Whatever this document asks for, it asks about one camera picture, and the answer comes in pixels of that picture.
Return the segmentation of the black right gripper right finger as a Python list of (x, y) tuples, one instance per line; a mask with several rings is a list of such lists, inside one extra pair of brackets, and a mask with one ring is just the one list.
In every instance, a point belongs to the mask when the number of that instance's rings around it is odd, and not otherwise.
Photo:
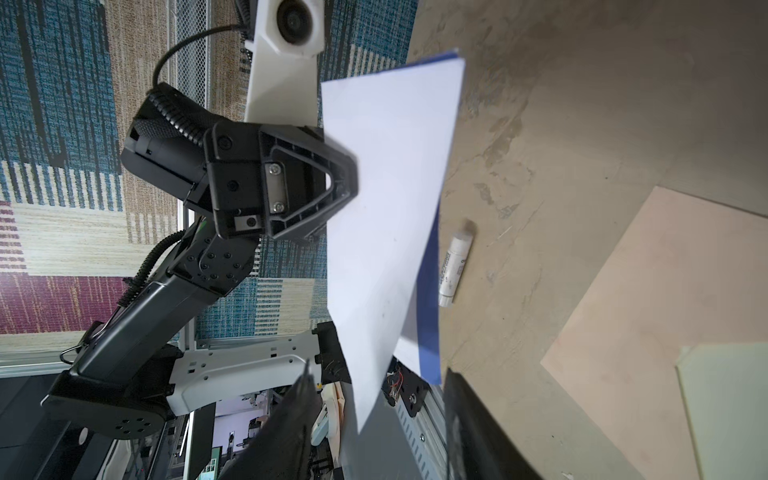
[(461, 374), (446, 371), (443, 397), (448, 478), (541, 479)]

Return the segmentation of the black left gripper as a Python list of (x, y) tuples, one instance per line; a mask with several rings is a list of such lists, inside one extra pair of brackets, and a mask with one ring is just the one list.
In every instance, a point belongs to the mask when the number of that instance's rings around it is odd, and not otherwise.
[(183, 138), (186, 197), (226, 240), (302, 240), (358, 194), (355, 161), (317, 127), (217, 122)]

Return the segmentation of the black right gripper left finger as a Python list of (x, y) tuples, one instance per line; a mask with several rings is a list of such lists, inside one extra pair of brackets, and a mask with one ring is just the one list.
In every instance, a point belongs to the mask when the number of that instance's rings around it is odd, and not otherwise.
[(321, 397), (309, 368), (291, 386), (274, 414), (220, 479), (308, 479), (311, 432)]

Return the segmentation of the blue bordered white letter paper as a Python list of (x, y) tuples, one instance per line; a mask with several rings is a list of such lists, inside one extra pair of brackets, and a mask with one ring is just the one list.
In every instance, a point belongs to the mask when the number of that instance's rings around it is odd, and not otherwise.
[(358, 169), (358, 194), (327, 224), (327, 305), (364, 414), (408, 321), (437, 327), (439, 204), (464, 60), (448, 52), (322, 86), (327, 141)]

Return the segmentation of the pink envelope with flap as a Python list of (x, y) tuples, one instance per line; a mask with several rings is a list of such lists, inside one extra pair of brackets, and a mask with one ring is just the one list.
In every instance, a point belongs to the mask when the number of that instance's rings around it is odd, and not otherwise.
[(695, 479), (681, 351), (766, 337), (766, 218), (658, 187), (542, 365), (643, 477)]

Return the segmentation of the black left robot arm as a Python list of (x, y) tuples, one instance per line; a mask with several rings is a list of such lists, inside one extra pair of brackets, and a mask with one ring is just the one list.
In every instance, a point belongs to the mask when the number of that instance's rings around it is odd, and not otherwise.
[(202, 370), (183, 362), (172, 337), (246, 279), (262, 237), (320, 229), (357, 195), (358, 172), (315, 128), (235, 122), (165, 82), (148, 92), (121, 160), (196, 220), (150, 251), (41, 405), (55, 419), (135, 439), (186, 413), (173, 400), (177, 379)]

